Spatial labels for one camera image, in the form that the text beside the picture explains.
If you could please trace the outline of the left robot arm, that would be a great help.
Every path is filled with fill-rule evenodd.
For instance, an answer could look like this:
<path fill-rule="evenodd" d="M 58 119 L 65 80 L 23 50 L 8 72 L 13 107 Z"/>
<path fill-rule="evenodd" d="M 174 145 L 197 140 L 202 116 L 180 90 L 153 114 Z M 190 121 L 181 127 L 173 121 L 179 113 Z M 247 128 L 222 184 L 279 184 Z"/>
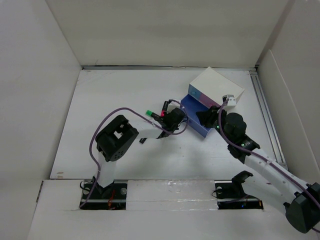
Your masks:
<path fill-rule="evenodd" d="M 134 141 L 167 138 L 186 119 L 187 115 L 178 107 L 164 116 L 155 116 L 153 121 L 130 121 L 124 115 L 116 116 L 95 137 L 100 165 L 99 177 L 94 186 L 95 194 L 103 199 L 111 194 L 116 161 L 125 155 Z"/>

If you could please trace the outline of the dark blue drawer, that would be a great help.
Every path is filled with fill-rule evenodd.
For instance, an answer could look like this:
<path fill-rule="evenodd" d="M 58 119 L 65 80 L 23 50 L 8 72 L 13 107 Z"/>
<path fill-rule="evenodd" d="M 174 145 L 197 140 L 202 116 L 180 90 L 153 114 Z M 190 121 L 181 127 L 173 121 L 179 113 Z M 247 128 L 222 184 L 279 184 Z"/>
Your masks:
<path fill-rule="evenodd" d="M 188 126 L 194 129 L 203 138 L 206 138 L 212 129 L 205 128 L 200 124 L 196 112 L 205 112 L 208 110 L 208 108 L 189 94 L 186 95 L 180 103 L 184 106 L 187 112 Z"/>

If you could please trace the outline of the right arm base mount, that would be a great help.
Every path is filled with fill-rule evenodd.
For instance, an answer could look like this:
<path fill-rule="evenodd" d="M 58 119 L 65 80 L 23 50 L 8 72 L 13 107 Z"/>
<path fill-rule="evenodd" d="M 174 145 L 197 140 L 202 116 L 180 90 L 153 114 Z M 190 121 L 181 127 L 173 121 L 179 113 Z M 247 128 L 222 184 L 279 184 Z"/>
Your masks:
<path fill-rule="evenodd" d="M 263 202 L 245 193 L 242 184 L 253 174 L 242 171 L 231 180 L 215 180 L 211 196 L 217 200 L 219 210 L 263 210 Z"/>

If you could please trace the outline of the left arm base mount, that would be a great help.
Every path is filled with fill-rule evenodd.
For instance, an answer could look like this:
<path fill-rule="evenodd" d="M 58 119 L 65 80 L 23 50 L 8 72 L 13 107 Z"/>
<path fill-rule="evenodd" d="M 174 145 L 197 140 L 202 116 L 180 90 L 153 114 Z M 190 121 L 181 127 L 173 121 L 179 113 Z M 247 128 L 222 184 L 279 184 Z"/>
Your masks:
<path fill-rule="evenodd" d="M 96 184 L 90 197 L 94 178 L 90 181 L 83 180 L 79 187 L 82 190 L 79 208 L 81 210 L 125 210 L 127 203 L 128 182 L 115 180 L 109 186 L 101 188 Z"/>

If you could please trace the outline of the light blue drawer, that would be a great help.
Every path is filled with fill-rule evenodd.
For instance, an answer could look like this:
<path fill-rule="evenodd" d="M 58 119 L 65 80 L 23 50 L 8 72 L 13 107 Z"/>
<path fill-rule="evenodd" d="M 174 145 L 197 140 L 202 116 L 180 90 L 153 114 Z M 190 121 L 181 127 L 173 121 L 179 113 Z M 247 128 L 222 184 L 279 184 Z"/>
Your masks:
<path fill-rule="evenodd" d="M 200 99 L 200 96 L 202 93 L 197 88 L 195 88 L 193 85 L 189 84 L 188 94 L 198 101 Z"/>

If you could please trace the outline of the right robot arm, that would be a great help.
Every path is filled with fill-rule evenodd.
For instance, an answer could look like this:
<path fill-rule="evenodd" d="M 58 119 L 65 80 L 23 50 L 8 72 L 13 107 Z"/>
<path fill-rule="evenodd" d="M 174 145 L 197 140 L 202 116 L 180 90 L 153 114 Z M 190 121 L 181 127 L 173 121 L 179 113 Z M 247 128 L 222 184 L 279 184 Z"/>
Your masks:
<path fill-rule="evenodd" d="M 231 191 L 237 197 L 254 196 L 283 213 L 290 225 L 300 233 L 315 230 L 320 222 L 320 185 L 307 183 L 294 176 L 269 157 L 247 134 L 247 124 L 235 112 L 212 106 L 196 112 L 205 128 L 215 129 L 227 142 L 229 153 L 253 169 L 263 179 L 242 171 L 232 178 Z"/>

